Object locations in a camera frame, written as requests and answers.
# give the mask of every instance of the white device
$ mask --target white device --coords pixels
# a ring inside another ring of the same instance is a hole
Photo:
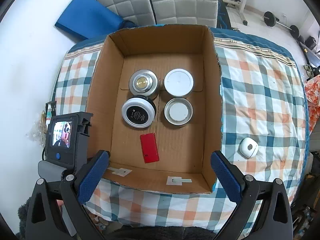
[[[247,158],[253,158],[258,152],[258,144],[251,138],[247,137],[240,143],[240,152]]]

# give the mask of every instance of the bolt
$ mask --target bolt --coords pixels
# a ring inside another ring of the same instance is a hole
[[[282,184],[282,180],[279,179],[279,178],[276,178],[276,183],[279,184],[279,185],[281,185],[281,184]]]
[[[44,183],[44,179],[40,178],[40,179],[37,180],[37,184],[38,185],[41,185],[42,183]]]
[[[245,176],[245,179],[247,181],[253,181],[253,176],[248,174],[248,175]]]
[[[73,176],[72,174],[66,176],[67,181],[72,181],[74,178],[75,178],[75,176]]]

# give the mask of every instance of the bed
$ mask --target bed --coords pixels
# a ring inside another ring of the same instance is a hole
[[[211,28],[221,66],[223,98],[222,153],[244,174],[257,180],[281,178],[289,202],[294,199],[308,153],[308,107],[299,70],[291,54],[263,38]],[[52,98],[57,114],[85,111],[95,63],[105,36],[76,44],[65,56]],[[76,64],[79,70],[73,70]],[[238,150],[245,137],[259,152],[246,159]],[[219,181],[212,194],[168,195],[123,187],[106,179],[85,204],[105,220],[132,226],[197,226],[218,232],[232,213]],[[257,202],[243,231],[258,215]]]

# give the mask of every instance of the round container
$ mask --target round container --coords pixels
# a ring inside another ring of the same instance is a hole
[[[169,123],[184,125],[193,114],[192,105],[184,98],[173,98],[164,107],[164,116]]]
[[[146,128],[151,125],[157,110],[154,102],[145,96],[127,100],[121,109],[123,119],[132,127]]]
[[[164,87],[174,97],[186,98],[193,88],[193,78],[185,69],[171,70],[164,78]]]
[[[157,76],[148,69],[138,70],[129,80],[129,89],[135,96],[142,95],[154,99],[159,93]]]

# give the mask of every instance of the white tape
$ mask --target white tape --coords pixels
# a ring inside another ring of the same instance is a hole
[[[168,176],[167,185],[180,185],[182,186],[182,182],[192,182],[191,179],[182,179],[181,177],[170,177]]]
[[[132,170],[124,169],[124,168],[116,169],[116,168],[112,168],[112,167],[108,167],[108,170],[114,171],[112,174],[119,175],[121,177],[126,176],[127,174],[129,174],[132,171]]]

